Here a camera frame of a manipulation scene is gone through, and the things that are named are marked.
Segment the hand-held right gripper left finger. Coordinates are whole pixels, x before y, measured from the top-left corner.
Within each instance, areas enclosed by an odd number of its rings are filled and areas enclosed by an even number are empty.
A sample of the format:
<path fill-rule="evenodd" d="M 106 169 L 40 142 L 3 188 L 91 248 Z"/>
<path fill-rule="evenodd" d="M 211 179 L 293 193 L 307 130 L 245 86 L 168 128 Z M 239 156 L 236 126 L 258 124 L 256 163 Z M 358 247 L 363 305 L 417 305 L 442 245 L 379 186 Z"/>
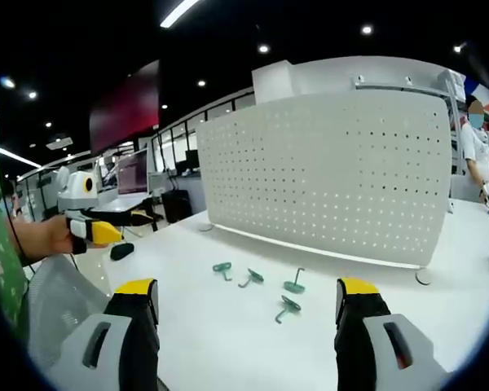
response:
<path fill-rule="evenodd" d="M 121 285 L 61 345 L 47 377 L 58 390 L 158 390 L 158 282 Z"/>

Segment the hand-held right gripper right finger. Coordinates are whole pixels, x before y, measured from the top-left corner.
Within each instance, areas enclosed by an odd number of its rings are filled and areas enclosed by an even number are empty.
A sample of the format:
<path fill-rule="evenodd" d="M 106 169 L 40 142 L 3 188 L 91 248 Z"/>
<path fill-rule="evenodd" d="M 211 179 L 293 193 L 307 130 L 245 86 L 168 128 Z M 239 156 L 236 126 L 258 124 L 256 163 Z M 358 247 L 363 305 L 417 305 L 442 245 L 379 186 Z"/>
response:
<path fill-rule="evenodd" d="M 369 282 L 337 280 L 336 326 L 339 390 L 439 390 L 447 378 L 432 341 Z"/>

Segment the person's left hand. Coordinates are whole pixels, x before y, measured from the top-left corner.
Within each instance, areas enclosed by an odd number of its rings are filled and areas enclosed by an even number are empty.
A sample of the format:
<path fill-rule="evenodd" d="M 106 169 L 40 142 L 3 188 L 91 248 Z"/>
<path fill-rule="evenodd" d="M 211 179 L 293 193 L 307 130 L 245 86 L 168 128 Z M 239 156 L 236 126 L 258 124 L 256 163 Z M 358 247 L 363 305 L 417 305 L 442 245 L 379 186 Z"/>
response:
<path fill-rule="evenodd" d="M 42 225 L 47 256 L 73 253 L 73 236 L 64 215 L 54 216 Z"/>

